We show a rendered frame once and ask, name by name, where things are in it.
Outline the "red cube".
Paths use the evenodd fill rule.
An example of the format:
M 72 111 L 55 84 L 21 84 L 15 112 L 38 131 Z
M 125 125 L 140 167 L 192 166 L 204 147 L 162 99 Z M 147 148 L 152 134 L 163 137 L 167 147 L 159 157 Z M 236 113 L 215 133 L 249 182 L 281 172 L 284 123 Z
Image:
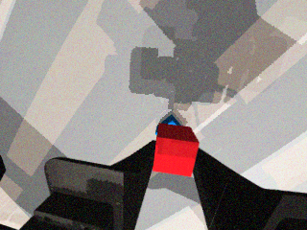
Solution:
M 191 176 L 199 144 L 190 126 L 159 123 L 153 171 Z

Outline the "blue cube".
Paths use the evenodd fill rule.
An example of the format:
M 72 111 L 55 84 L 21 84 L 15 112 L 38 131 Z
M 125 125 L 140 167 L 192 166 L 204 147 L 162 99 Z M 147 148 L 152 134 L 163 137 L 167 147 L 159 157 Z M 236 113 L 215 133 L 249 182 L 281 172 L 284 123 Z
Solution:
M 177 121 L 177 119 L 173 115 L 170 115 L 163 122 L 161 122 L 161 124 L 181 126 L 181 124 Z M 158 126 L 156 127 L 155 135 L 157 135 L 157 131 L 158 131 Z

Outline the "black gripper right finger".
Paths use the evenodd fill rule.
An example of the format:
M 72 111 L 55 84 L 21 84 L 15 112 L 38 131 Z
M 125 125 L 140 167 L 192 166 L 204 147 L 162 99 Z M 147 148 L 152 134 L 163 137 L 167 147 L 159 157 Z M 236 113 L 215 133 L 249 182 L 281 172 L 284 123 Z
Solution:
M 198 148 L 192 170 L 208 230 L 274 230 L 307 220 L 307 193 L 265 189 Z

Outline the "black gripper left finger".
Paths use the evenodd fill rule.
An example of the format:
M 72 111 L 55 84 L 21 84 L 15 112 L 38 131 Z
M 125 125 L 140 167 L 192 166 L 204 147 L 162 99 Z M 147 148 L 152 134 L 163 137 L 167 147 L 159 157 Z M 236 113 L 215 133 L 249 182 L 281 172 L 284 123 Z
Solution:
M 44 166 L 49 192 L 108 203 L 114 230 L 134 230 L 154 166 L 155 143 L 112 165 L 52 158 Z

